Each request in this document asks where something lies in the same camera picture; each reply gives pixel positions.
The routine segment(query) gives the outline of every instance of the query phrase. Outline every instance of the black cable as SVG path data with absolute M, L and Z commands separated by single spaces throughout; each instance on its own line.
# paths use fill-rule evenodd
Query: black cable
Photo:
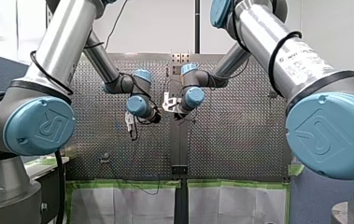
M 40 65 L 37 60 L 36 60 L 36 50 L 32 51 L 30 53 L 31 56 L 31 60 L 32 62 L 36 65 L 36 67 L 40 70 L 40 72 L 43 73 L 43 75 L 45 75 L 48 79 L 50 79 L 51 81 L 55 82 L 57 85 L 59 85 L 60 87 L 62 87 L 64 90 L 66 90 L 68 92 L 68 95 L 72 95 L 74 94 L 74 92 L 69 89 L 67 86 L 65 86 L 60 80 L 58 80 L 55 77 L 52 77 L 43 67 L 42 65 Z
M 115 20 L 115 24 L 113 24 L 112 31 L 111 31 L 110 34 L 107 36 L 106 45 L 105 45 L 105 50 L 107 49 L 107 46 L 108 46 L 108 44 L 109 44 L 109 39 L 110 39 L 110 37 L 113 35 L 113 32 L 115 32 L 116 25 L 118 24 L 119 18 L 120 18 L 120 16 L 121 16 L 121 13 L 122 13 L 123 10 L 124 10 L 124 7 L 125 7 L 126 4 L 127 4 L 127 1 L 128 1 L 128 0 L 125 0 L 125 1 L 124 1 L 123 6 L 121 7 L 121 10 L 120 10 L 120 12 L 119 12 L 119 15 L 118 15 L 118 17 L 117 17 L 116 20 Z
M 93 49 L 93 48 L 98 47 L 98 46 L 103 45 L 103 44 L 104 44 L 104 42 L 98 42 L 98 43 L 93 44 L 91 46 L 86 46 L 86 47 L 84 47 L 84 49 Z
M 275 63 L 276 63 L 276 56 L 279 52 L 279 50 L 282 48 L 282 46 L 287 42 L 287 40 L 294 38 L 294 37 L 299 37 L 302 38 L 302 33 L 299 31 L 293 31 L 290 32 L 287 36 L 282 38 L 278 44 L 276 44 L 276 48 L 272 53 L 272 56 L 270 57 L 269 61 L 269 68 L 268 68 L 268 74 L 269 74 L 269 79 L 270 79 L 270 84 L 272 85 L 273 90 L 280 95 L 281 97 L 284 97 L 282 93 L 279 91 L 279 89 L 276 87 L 276 81 L 274 77 L 274 69 L 275 69 Z
M 137 185 L 134 185 L 133 183 L 131 183 L 131 182 L 128 181 L 128 180 L 124 180 L 122 177 L 118 177 L 118 176 L 116 175 L 115 169 L 113 168 L 113 165 L 112 165 L 111 162 L 109 163 L 109 166 L 110 166 L 110 170 L 111 170 L 112 174 L 115 176 L 115 179 L 116 179 L 116 180 L 117 180 L 117 179 L 121 179 L 121 181 L 123 181 L 124 183 L 129 184 L 129 185 L 130 185 L 131 187 L 133 187 L 133 188 L 140 189 L 141 191 L 145 192 L 145 193 L 148 194 L 148 195 L 156 195 L 156 194 L 159 194 L 159 191 L 160 191 L 160 176 L 159 176 L 159 175 L 157 175 L 157 189 L 156 189 L 155 192 L 152 193 L 152 192 L 148 192 L 148 191 L 142 189 L 141 187 L 139 187 L 139 186 L 137 186 Z
M 232 78 L 235 78 L 235 77 L 239 77 L 239 76 L 241 76 L 241 74 L 243 74 L 244 71 L 247 69 L 248 64 L 249 64 L 249 58 L 246 60 L 246 65 L 244 65 L 244 68 L 243 68 L 237 75 L 234 75 L 234 76 L 232 76 L 232 77 L 219 77 L 219 76 L 217 76 L 217 75 L 215 75 L 215 74 L 210 75 L 210 76 L 212 76 L 212 77 L 214 77 L 214 78 L 216 78 L 216 79 L 224 79 L 224 80 L 229 80 L 229 79 L 232 79 Z
M 60 201 L 56 224 L 63 224 L 64 221 L 64 208 L 65 208 L 65 179 L 64 179 L 64 165 L 63 158 L 61 157 L 60 150 L 54 152 L 55 160 L 57 161 L 58 167 L 58 181 L 60 185 Z

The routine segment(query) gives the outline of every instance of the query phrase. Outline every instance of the robotic arm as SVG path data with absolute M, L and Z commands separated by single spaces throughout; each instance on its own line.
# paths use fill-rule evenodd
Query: robotic arm
M 130 93 L 128 111 L 141 119 L 159 122 L 150 103 L 150 72 L 123 74 L 108 59 L 92 31 L 92 23 L 113 1 L 63 0 L 24 77 L 0 94 L 0 154 L 47 155 L 72 136 L 76 118 L 69 89 L 81 52 L 104 81 L 109 93 Z
M 320 175 L 354 180 L 354 71 L 322 60 L 284 25 L 286 15 L 285 0 L 214 0 L 212 24 L 237 44 L 212 77 L 194 64 L 182 68 L 184 97 L 177 112 L 188 114 L 203 102 L 201 87 L 225 87 L 252 54 L 287 101 L 287 140 L 294 154 Z

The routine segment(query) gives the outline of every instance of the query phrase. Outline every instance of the pegboard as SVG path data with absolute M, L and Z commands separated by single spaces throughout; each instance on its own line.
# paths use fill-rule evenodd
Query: pegboard
M 220 58 L 191 55 L 191 62 L 212 71 Z M 189 178 L 285 180 L 291 160 L 285 101 L 271 98 L 270 91 L 268 75 L 253 57 L 226 88 L 205 89 L 205 101 L 192 113 L 196 122 L 189 130 Z
M 138 68 L 149 70 L 150 95 L 161 107 L 171 56 L 113 54 L 111 58 L 124 73 L 132 74 Z M 78 120 L 74 136 L 77 156 L 68 166 L 68 179 L 170 178 L 170 116 L 162 117 L 159 124 L 137 123 L 138 139 L 133 142 L 124 120 L 129 94 L 106 94 L 101 85 L 101 78 L 82 57 L 73 81 L 72 99 Z M 101 163 L 99 159 L 105 153 L 110 156 L 109 162 Z
M 191 63 L 211 71 L 222 55 L 190 55 Z M 150 94 L 161 107 L 168 89 L 171 55 L 110 54 L 125 73 L 147 69 L 152 73 Z M 73 89 L 78 124 L 74 141 L 77 156 L 67 169 L 69 179 L 171 179 L 170 128 L 173 114 L 163 114 L 156 125 L 138 125 L 132 142 L 124 122 L 128 94 L 106 94 L 102 80 L 82 57 Z M 270 98 L 268 76 L 250 60 L 247 70 L 225 89 L 205 89 L 205 101 L 192 116 L 188 138 L 188 178 L 231 178 L 283 181 L 288 174 L 290 149 L 285 143 L 283 99 Z M 108 153 L 109 163 L 99 158 Z

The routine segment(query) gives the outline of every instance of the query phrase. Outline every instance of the blue joint cap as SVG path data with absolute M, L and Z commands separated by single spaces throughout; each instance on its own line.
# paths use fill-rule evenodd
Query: blue joint cap
M 354 180 L 354 95 L 322 92 L 305 97 L 287 116 L 293 153 L 314 172 Z
M 132 96 L 127 100 L 127 110 L 132 115 L 142 117 L 147 112 L 147 102 L 142 96 Z
M 147 82 L 151 83 L 151 73 L 147 70 L 137 69 L 133 72 L 133 75 L 135 77 L 140 77 L 140 78 L 146 80 Z
M 226 26 L 227 17 L 232 1 L 231 0 L 213 0 L 211 6 L 210 20 L 211 24 L 217 28 Z
M 185 95 L 186 104 L 192 108 L 199 106 L 205 99 L 205 94 L 202 89 L 198 87 L 190 88 Z
M 52 97 L 38 97 L 21 105 L 3 130 L 5 146 L 22 156 L 43 156 L 65 145 L 75 130 L 72 107 Z
M 194 64 L 194 63 L 187 63 L 187 64 L 182 66 L 182 68 L 180 69 L 180 73 L 182 75 L 185 75 L 185 74 L 189 73 L 192 70 L 197 70 L 197 65 Z

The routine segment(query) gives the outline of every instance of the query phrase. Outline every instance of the green tape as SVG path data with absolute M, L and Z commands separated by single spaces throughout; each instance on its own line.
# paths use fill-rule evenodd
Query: green tape
M 79 180 L 66 182 L 66 216 L 67 224 L 71 221 L 72 194 L 75 189 L 179 189 L 180 181 L 126 181 L 126 180 Z
M 285 224 L 290 224 L 290 183 L 241 180 L 188 180 L 188 188 L 238 187 L 249 189 L 284 189 L 286 191 Z
M 283 183 L 257 182 L 243 180 L 188 180 L 188 188 L 215 188 L 221 186 L 249 189 L 285 189 Z
M 38 165 L 55 165 L 57 164 L 57 161 L 55 160 L 55 158 L 47 158 L 47 159 L 44 159 L 44 160 L 41 160 L 41 159 L 36 159 L 34 161 L 29 161 L 29 162 L 26 162 L 25 165 L 34 165 L 34 164 L 38 164 Z
M 300 175 L 304 170 L 302 164 L 292 164 L 288 166 L 288 175 Z
M 74 185 L 66 184 L 66 223 L 71 223 L 71 215 L 72 215 L 72 193 L 74 192 Z
M 68 181 L 67 185 L 74 189 L 178 189 L 180 181 L 126 181 L 126 180 L 93 180 Z

